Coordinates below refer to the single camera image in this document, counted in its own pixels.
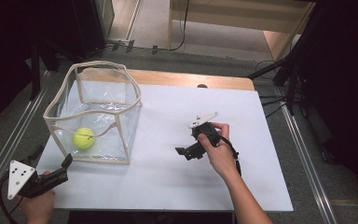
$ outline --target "wrist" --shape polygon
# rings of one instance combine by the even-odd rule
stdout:
[[[27,224],[49,224],[50,218],[48,217],[38,217],[34,219],[28,219]]]
[[[236,169],[231,170],[231,171],[226,171],[221,176],[227,185],[229,185],[230,183],[235,183],[239,180],[243,181],[242,177],[240,176],[240,174],[238,173],[238,171]]]

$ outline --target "white bracket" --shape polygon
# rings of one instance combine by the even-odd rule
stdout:
[[[218,116],[219,113],[214,112],[213,114],[207,114],[207,115],[202,115],[202,116],[197,116],[196,121],[192,122],[191,124],[188,125],[188,128],[192,129],[192,128],[196,128],[199,127],[201,124],[207,122],[210,119],[215,118],[216,116]]]
[[[35,168],[19,161],[11,161],[9,171],[7,198],[12,200],[35,172]]]

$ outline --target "forearm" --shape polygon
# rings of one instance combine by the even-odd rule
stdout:
[[[27,221],[27,224],[49,224],[49,220]]]
[[[224,177],[238,223],[272,223],[239,174]]]

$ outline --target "human hand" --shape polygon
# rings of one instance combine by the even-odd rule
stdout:
[[[46,171],[43,175],[48,175],[50,172]],[[18,201],[21,200],[21,196],[16,197]],[[45,224],[49,223],[53,214],[55,201],[55,190],[51,189],[46,193],[30,198],[23,198],[20,203],[21,210],[27,217],[28,224]]]
[[[229,125],[225,123],[211,122],[212,126],[218,129],[218,133],[229,140]],[[232,156],[232,150],[227,143],[220,140],[217,147],[212,146],[208,137],[201,133],[198,139],[202,146],[205,148],[209,161],[215,171],[222,176],[223,179],[227,179],[229,175],[237,174],[237,167]]]

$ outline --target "metal rail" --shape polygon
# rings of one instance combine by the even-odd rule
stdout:
[[[285,105],[282,107],[282,110],[293,140],[296,144],[296,149],[303,164],[307,179],[310,182],[310,188],[312,189],[313,196],[315,197],[316,203],[318,204],[322,219],[326,224],[336,224],[336,216],[334,215],[331,204],[324,191],[322,182],[315,170],[315,167],[313,166],[310,154],[301,136],[301,132],[298,129],[296,118],[295,116],[290,115],[290,112]]]
[[[4,173],[4,171],[6,170],[7,165],[10,159],[12,158],[14,152],[16,151],[16,148],[19,145],[19,142],[22,136],[24,135],[25,131],[27,130],[28,125],[31,122],[31,119],[34,117],[34,113],[36,109],[39,107],[40,102],[42,101],[46,93],[47,85],[50,81],[50,78],[51,78],[51,73],[49,71],[46,71],[41,79],[40,92],[36,95],[33,101],[30,101],[28,103],[24,112],[21,115],[19,122],[17,123],[10,137],[7,139],[7,142],[2,148],[0,153],[0,178]]]

